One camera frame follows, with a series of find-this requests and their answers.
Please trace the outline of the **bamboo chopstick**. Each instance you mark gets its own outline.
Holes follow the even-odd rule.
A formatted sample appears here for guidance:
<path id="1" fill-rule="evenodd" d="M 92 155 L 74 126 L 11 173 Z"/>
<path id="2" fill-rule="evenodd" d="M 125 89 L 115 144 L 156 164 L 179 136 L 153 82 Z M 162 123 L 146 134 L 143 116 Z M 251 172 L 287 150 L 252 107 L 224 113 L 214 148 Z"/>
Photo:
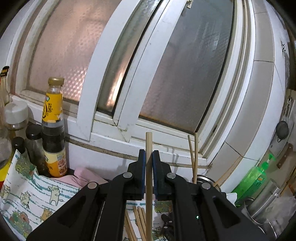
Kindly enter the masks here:
<path id="1" fill-rule="evenodd" d="M 142 223 L 140 221 L 139 213 L 138 213 L 138 210 L 137 210 L 137 208 L 135 206 L 133 207 L 133 212 L 134 212 L 134 215 L 135 215 L 135 219 L 137 221 L 137 226 L 138 226 L 138 230 L 139 230 L 140 236 L 142 238 L 142 241 L 146 241 L 144 230 L 142 228 Z"/>
<path id="2" fill-rule="evenodd" d="M 146 187 L 145 187 L 145 210 L 146 210 L 146 235 L 147 240 L 152 241 L 152 133 L 145 134 L 146 152 Z"/>
<path id="3" fill-rule="evenodd" d="M 195 162 L 194 162 L 194 174 L 193 174 L 193 183 L 197 183 L 197 172 L 198 172 L 198 133 L 194 133 L 195 138 Z"/>
<path id="4" fill-rule="evenodd" d="M 146 235 L 146 222 L 145 222 L 144 208 L 138 206 L 137 209 L 138 209 L 138 214 L 139 214 L 139 217 L 140 217 L 140 222 L 141 222 L 141 225 L 142 225 L 143 233 L 144 233 L 144 235 Z"/>
<path id="5" fill-rule="evenodd" d="M 136 237 L 135 232 L 133 230 L 133 226 L 130 221 L 130 217 L 128 215 L 127 210 L 125 210 L 125 229 L 126 229 L 126 233 L 128 235 L 129 240 L 137 240 L 137 237 Z"/>
<path id="6" fill-rule="evenodd" d="M 195 164 L 194 153 L 193 153 L 190 135 L 187 135 L 187 137 L 188 137 L 188 142 L 189 142 L 189 150 L 190 150 L 191 163 L 192 163 L 192 172 L 193 172 L 193 176 L 194 176 L 194 164 Z"/>

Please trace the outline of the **white steel utensil cup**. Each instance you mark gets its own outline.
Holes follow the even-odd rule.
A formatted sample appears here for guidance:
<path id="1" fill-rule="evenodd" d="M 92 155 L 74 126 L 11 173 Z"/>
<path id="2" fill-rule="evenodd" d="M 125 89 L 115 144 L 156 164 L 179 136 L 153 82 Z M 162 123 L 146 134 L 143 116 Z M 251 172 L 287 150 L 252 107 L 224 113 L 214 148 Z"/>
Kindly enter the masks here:
<path id="1" fill-rule="evenodd" d="M 196 178 L 192 178 L 192 183 L 196 184 L 196 190 L 216 190 L 217 192 L 222 192 L 221 188 L 215 181 L 205 175 L 197 175 Z"/>

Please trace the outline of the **pink cloth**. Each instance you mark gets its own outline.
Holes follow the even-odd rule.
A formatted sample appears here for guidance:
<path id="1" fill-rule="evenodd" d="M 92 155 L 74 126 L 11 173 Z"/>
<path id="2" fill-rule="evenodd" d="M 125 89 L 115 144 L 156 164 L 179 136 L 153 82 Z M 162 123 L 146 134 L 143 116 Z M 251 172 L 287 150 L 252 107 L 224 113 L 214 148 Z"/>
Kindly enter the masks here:
<path id="1" fill-rule="evenodd" d="M 99 175 L 82 167 L 76 168 L 73 175 L 65 175 L 60 178 L 52 178 L 52 179 L 75 186 L 80 189 L 86 186 L 90 182 L 96 182 L 99 185 L 107 183 L 107 181 L 102 177 L 100 177 Z"/>

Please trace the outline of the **steel container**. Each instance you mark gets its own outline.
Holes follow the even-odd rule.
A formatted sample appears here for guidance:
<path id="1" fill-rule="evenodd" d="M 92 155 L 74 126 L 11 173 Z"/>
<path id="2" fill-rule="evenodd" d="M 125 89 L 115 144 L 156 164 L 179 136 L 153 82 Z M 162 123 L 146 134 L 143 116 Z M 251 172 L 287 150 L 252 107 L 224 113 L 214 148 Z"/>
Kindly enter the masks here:
<path id="1" fill-rule="evenodd" d="M 273 179 L 270 179 L 256 198 L 248 197 L 245 199 L 242 211 L 253 223 L 257 225 L 263 224 L 266 220 L 262 217 L 263 213 L 278 197 L 279 193 L 278 184 Z"/>

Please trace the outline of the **green dish soap bottle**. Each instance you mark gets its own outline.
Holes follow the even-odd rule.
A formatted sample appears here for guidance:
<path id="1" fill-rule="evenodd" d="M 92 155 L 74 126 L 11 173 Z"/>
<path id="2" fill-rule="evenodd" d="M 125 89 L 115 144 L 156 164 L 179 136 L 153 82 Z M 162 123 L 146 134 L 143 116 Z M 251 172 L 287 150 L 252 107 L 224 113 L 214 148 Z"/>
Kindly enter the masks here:
<path id="1" fill-rule="evenodd" d="M 270 153 L 267 161 L 263 162 L 260 166 L 252 167 L 244 176 L 241 182 L 233 189 L 232 193 L 237 194 L 235 206 L 240 207 L 247 197 L 252 195 L 259 189 L 265 182 L 266 170 L 269 168 L 269 162 L 275 161 L 275 156 Z"/>

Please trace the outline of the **cat pattern table cloth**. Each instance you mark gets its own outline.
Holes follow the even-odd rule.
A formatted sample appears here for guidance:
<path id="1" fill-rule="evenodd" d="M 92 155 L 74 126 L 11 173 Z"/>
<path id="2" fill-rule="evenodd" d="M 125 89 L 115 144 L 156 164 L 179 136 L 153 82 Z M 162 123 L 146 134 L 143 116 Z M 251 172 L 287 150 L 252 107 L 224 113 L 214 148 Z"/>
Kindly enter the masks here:
<path id="1" fill-rule="evenodd" d="M 39 175 L 36 166 L 15 151 L 1 188 L 1 215 L 17 239 L 26 240 L 79 190 Z"/>

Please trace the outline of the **black lid glass jar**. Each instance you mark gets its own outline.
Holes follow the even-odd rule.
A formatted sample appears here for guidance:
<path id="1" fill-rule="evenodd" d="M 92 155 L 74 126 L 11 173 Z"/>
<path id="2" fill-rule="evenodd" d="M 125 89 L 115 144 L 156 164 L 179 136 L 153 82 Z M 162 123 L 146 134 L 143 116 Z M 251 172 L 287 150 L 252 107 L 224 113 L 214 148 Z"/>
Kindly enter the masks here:
<path id="1" fill-rule="evenodd" d="M 29 125 L 26 128 L 26 138 L 26 147 L 31 163 L 37 167 L 39 175 L 45 175 L 48 168 L 43 150 L 42 127 L 35 124 Z"/>

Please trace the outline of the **yellow label sauce bottle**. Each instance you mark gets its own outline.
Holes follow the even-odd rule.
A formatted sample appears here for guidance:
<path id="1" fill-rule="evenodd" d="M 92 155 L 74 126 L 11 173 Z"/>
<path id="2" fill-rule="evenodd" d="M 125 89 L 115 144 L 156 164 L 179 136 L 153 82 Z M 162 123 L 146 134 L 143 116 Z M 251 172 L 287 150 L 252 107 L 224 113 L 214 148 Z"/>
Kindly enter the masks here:
<path id="1" fill-rule="evenodd" d="M 53 177 L 67 173 L 63 119 L 64 78 L 50 77 L 42 113 L 42 142 L 46 165 Z"/>

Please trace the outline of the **large clear oil bottle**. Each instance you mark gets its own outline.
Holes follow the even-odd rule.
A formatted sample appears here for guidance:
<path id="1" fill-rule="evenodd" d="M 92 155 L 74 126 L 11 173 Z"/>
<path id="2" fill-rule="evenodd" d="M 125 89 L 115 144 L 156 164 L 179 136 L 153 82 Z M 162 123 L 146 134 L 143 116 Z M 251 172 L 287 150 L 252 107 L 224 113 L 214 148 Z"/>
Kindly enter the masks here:
<path id="1" fill-rule="evenodd" d="M 6 179 L 8 170 L 10 168 L 11 159 L 13 156 L 13 148 L 11 145 L 11 140 L 9 137 L 8 130 L 1 126 L 1 146 L 0 146 L 0 182 L 1 182 L 1 188 L 4 184 L 4 181 Z"/>

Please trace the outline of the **round mesh strainer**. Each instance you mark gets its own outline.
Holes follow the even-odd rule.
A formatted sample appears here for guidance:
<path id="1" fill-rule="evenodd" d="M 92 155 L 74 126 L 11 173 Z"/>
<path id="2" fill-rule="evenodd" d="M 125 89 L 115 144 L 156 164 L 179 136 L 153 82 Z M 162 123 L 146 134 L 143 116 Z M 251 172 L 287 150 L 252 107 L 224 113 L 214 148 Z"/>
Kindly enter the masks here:
<path id="1" fill-rule="evenodd" d="M 286 139 L 289 134 L 289 128 L 286 121 L 281 120 L 275 129 L 276 136 L 277 136 L 277 142 L 281 142 L 282 140 Z"/>

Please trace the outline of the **white lid spice jar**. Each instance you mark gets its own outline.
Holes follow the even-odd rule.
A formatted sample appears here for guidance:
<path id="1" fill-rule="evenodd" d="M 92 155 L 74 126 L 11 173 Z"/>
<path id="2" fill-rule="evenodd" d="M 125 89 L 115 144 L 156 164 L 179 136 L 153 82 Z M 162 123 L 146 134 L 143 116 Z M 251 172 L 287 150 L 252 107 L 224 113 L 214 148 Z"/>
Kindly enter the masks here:
<path id="1" fill-rule="evenodd" d="M 4 108 L 5 125 L 12 137 L 26 138 L 29 122 L 28 105 L 24 101 L 13 101 Z"/>

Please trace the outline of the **black cap thin bottle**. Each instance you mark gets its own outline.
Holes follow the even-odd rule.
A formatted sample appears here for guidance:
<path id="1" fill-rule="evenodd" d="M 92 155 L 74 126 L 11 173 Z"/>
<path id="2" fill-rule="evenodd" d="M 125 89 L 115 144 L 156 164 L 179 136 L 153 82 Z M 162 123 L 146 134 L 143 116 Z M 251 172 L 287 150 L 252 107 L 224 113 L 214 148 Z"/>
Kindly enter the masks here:
<path id="1" fill-rule="evenodd" d="M 10 94 L 7 90 L 7 76 L 9 73 L 9 66 L 4 66 L 1 71 L 1 97 L 4 105 L 10 102 Z"/>

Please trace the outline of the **white frame frosted window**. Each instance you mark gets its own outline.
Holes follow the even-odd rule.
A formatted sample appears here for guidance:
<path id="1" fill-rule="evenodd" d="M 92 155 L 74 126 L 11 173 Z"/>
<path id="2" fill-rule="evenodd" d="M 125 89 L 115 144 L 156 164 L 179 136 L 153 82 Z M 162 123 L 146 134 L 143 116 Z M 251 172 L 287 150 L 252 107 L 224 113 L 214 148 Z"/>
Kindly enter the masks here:
<path id="1" fill-rule="evenodd" d="M 16 57 L 18 44 L 21 42 L 21 38 L 25 31 L 25 28 L 29 26 L 29 21 L 35 12 L 42 15 L 41 11 L 45 11 L 53 8 L 58 1 L 48 2 L 44 1 L 29 1 L 31 5 L 24 12 L 20 18 L 20 22 L 12 27 L 7 27 L 4 30 L 4 34 L 1 37 L 1 66 L 9 65 L 10 71 L 13 69 L 13 64 Z M 145 95 L 149 90 L 153 76 L 158 68 L 158 62 L 162 58 L 163 51 L 165 51 L 166 44 L 170 39 L 171 32 L 177 24 L 178 18 L 186 5 L 186 1 L 165 1 L 164 6 L 160 7 L 160 14 L 156 14 L 154 19 L 145 32 L 142 42 L 140 43 L 136 54 L 133 58 L 131 66 L 127 72 L 126 83 L 123 85 L 123 89 L 118 99 L 118 105 L 115 108 L 114 116 L 108 117 L 106 114 L 96 112 L 96 100 L 99 96 L 99 89 L 101 86 L 101 80 L 104 77 L 104 69 L 95 69 L 95 64 L 99 61 L 99 51 L 102 51 L 102 58 L 107 63 L 103 64 L 102 68 L 107 69 L 107 64 L 112 56 L 112 51 L 115 49 L 116 38 L 119 39 L 121 32 L 127 23 L 129 16 L 137 7 L 139 1 L 133 1 L 132 6 L 128 6 L 128 1 L 122 1 L 113 15 L 110 21 L 107 23 L 105 30 L 102 33 L 101 39 L 96 45 L 92 60 L 90 61 L 90 74 L 86 76 L 83 85 L 84 93 L 81 94 L 79 105 L 70 104 L 65 102 L 69 106 L 65 115 L 65 128 L 66 128 L 66 142 L 72 143 L 77 146 L 81 146 L 86 149 L 94 150 L 97 152 L 105 153 L 120 158 L 129 160 L 136 160 L 139 149 L 144 148 L 145 133 L 152 132 L 153 147 L 159 150 L 160 156 L 171 166 L 182 166 L 189 168 L 190 154 L 187 134 L 181 131 L 173 130 L 167 126 L 161 127 L 156 123 L 152 123 L 146 120 L 138 120 L 140 109 L 144 103 L 145 96 L 141 96 L 141 92 Z M 237 61 L 242 55 L 240 52 L 242 46 L 238 47 L 237 36 L 243 37 L 244 28 L 243 21 L 245 19 L 250 20 L 251 25 L 251 47 L 253 48 L 248 56 L 248 68 L 252 66 L 254 59 L 255 49 L 255 20 L 252 1 L 236 1 L 234 3 L 236 17 L 236 33 L 233 42 L 232 56 L 227 60 L 228 68 L 230 64 L 234 65 L 234 61 Z M 126 11 L 127 16 L 122 15 L 123 23 L 120 26 L 116 26 L 116 18 L 120 18 L 120 12 Z M 246 91 L 249 85 L 250 76 L 243 77 L 241 89 L 238 90 L 238 99 L 234 101 L 234 109 L 229 119 L 229 124 L 226 125 L 225 130 L 222 132 L 221 139 L 214 141 L 214 149 L 210 151 L 208 156 L 199 153 L 201 158 L 201 166 L 199 168 L 207 168 L 213 161 L 217 152 L 222 147 L 225 138 L 227 137 L 230 129 L 232 128 L 236 116 L 242 106 L 243 99 L 246 95 Z"/>

